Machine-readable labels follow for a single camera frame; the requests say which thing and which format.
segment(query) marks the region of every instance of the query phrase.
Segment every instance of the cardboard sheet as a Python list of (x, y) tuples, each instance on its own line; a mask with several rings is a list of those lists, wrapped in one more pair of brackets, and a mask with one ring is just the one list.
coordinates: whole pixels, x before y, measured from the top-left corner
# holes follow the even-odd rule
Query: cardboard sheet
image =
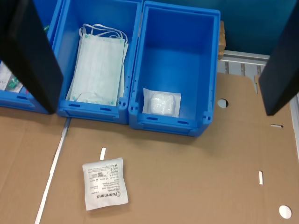
[(65, 118), (0, 107), (0, 223), (33, 224)]
[[(86, 211), (82, 164), (102, 147), (105, 160), (124, 160), (129, 203)], [(298, 168), (289, 105), (266, 117), (249, 78), (218, 74), (214, 121), (199, 138), (72, 119), (41, 224), (299, 223)]]

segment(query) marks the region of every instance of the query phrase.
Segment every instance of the face mask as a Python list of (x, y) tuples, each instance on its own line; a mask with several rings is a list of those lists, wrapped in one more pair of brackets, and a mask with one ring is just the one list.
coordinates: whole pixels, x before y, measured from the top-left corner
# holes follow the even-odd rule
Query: face mask
[[(90, 35), (86, 34), (85, 26), (92, 28)], [(79, 31), (81, 38), (75, 75), (66, 99), (116, 106), (117, 99), (122, 97), (124, 92), (123, 63), (128, 49), (128, 38), (119, 30), (95, 26), (104, 27), (100, 24), (84, 24)], [(92, 35), (93, 29), (105, 32)], [(106, 34), (112, 35), (109, 38), (101, 37)]]

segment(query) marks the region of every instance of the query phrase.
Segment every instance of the sterile dressing packet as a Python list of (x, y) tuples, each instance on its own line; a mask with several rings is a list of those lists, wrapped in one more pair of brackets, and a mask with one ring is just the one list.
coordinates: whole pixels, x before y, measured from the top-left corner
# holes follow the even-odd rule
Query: sterile dressing packet
[(143, 89), (144, 106), (142, 113), (178, 118), (181, 94)]
[(128, 203), (122, 158), (83, 166), (86, 210)]

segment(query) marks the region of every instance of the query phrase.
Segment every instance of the fuhrmann label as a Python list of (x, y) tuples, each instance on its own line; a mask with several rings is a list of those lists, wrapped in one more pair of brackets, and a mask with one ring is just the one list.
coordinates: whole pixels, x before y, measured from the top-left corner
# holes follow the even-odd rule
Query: fuhrmann label
[(100, 198), (100, 197), (113, 197), (113, 196), (116, 196), (116, 197), (119, 197), (121, 195), (121, 193), (119, 191), (117, 191), (116, 193), (112, 193), (112, 194), (103, 194), (103, 195), (97, 195), (97, 198)]

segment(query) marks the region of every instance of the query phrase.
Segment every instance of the blue plastic bin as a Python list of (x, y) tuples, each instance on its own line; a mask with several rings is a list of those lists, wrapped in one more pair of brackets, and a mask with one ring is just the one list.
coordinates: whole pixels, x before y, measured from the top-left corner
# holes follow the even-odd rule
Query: blue plastic bin
[[(199, 136), (213, 120), (220, 12), (146, 1), (129, 125)], [(143, 114), (143, 89), (181, 93), (179, 118)]]
[[(128, 124), (128, 102), (137, 48), (142, 0), (65, 0), (57, 27), (54, 54), (64, 76), (57, 114), (63, 117), (93, 119)], [(83, 23), (100, 23), (128, 36), (125, 58), (125, 92), (119, 105), (106, 106), (65, 100), (74, 75), (79, 28)]]
[[(48, 30), (48, 40), (53, 46), (58, 19), (63, 0), (34, 0), (35, 7), (44, 27), (50, 26)], [(0, 106), (48, 113), (34, 97), (23, 87), (19, 93), (0, 90)]]

